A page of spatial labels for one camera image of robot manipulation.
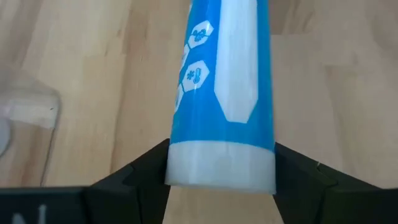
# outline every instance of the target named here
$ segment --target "wooden surface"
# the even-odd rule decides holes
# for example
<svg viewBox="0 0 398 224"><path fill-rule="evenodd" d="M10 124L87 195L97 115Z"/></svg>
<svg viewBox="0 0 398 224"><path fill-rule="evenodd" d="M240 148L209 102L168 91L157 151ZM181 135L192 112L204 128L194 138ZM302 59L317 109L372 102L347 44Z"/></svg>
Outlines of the wooden surface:
<svg viewBox="0 0 398 224"><path fill-rule="evenodd" d="M170 134L189 0L0 0L0 58L62 101L44 185L94 181ZM276 139L398 187L398 3L270 0ZM165 223L281 223L268 195L173 187Z"/></svg>

